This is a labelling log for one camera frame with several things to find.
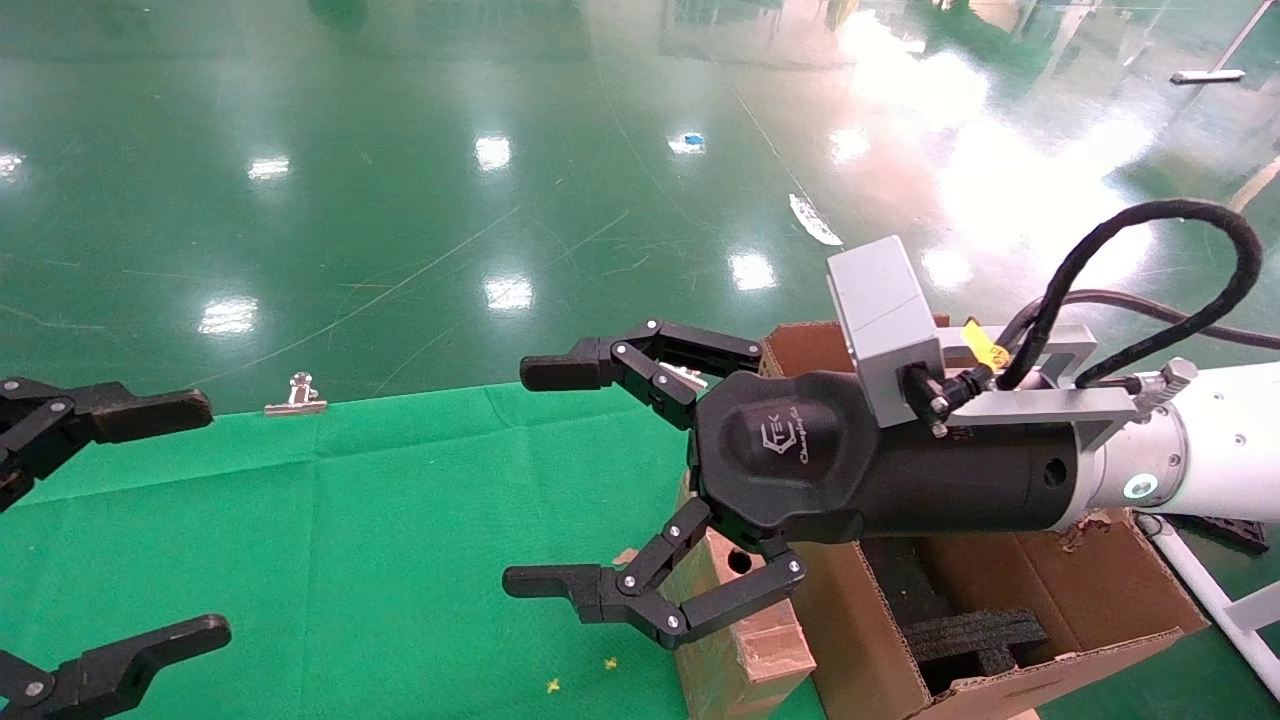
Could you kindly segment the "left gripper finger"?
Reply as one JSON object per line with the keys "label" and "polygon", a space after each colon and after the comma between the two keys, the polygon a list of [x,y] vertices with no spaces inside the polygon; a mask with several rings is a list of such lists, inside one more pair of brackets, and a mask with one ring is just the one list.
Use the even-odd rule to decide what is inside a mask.
{"label": "left gripper finger", "polygon": [[205,393],[134,395],[120,382],[63,388],[29,378],[1,383],[1,511],[88,445],[122,445],[212,423]]}
{"label": "left gripper finger", "polygon": [[164,669],[220,650],[232,629],[201,615],[84,651],[46,671],[1,652],[3,719],[109,719],[140,706]]}

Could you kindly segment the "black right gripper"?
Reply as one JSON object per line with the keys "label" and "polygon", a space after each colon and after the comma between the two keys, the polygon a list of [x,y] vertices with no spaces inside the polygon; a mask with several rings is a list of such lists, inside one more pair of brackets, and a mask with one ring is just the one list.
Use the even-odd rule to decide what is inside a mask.
{"label": "black right gripper", "polygon": [[[532,392],[618,386],[678,430],[692,427],[690,498],[623,568],[512,566],[513,598],[564,598],[582,624],[625,623],[677,650],[787,600],[806,568],[787,543],[1046,530],[1066,515],[1080,460],[1064,423],[881,427],[852,373],[763,377],[763,342],[645,320],[520,361]],[[726,378],[699,400],[678,368]],[[717,530],[765,560],[673,603],[669,574]]]}

